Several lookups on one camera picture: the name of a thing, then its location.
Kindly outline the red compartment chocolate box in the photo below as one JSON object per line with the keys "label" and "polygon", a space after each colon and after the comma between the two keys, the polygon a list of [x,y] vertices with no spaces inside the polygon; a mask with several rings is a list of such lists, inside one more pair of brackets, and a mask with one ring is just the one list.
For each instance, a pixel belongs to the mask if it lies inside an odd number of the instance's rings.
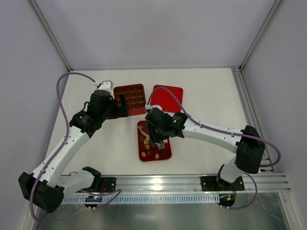
{"label": "red compartment chocolate box", "polygon": [[146,113],[146,98],[144,86],[142,84],[118,86],[114,88],[113,92],[117,100],[117,105],[119,106],[121,106],[119,95],[125,95],[129,116],[143,115]]}

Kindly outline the metal serving tongs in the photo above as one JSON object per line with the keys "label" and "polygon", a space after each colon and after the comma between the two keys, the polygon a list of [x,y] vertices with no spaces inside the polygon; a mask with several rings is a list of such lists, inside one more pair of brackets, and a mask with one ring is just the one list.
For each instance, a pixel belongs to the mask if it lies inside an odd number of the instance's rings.
{"label": "metal serving tongs", "polygon": [[[142,130],[141,126],[137,126],[137,128],[141,132],[142,135],[144,135],[149,141],[151,141],[150,136]],[[165,143],[163,141],[159,143],[154,142],[154,144],[158,147],[159,150],[165,149]]]}

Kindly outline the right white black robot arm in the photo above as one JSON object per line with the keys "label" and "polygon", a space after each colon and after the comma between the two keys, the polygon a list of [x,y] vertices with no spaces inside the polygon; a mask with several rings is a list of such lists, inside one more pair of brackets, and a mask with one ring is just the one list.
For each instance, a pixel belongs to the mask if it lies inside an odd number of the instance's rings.
{"label": "right white black robot arm", "polygon": [[189,138],[214,144],[235,154],[220,167],[216,176],[215,181],[221,190],[232,189],[235,180],[245,173],[258,173],[265,145],[254,127],[246,126],[240,130],[212,126],[182,112],[170,115],[158,106],[147,106],[146,111],[149,139],[155,143],[168,138]]}

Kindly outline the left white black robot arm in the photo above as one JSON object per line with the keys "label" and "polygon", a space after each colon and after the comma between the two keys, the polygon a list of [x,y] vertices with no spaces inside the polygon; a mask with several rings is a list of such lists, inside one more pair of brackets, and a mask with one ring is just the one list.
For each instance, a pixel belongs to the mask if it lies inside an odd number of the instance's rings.
{"label": "left white black robot arm", "polygon": [[31,173],[23,172],[19,179],[22,194],[47,213],[54,212],[64,197],[83,189],[100,190],[101,173],[89,166],[66,179],[60,178],[68,163],[79,149],[98,131],[107,119],[127,117],[129,108],[125,94],[119,94],[120,105],[106,90],[95,90],[83,110],[76,113],[67,124],[61,143]]}

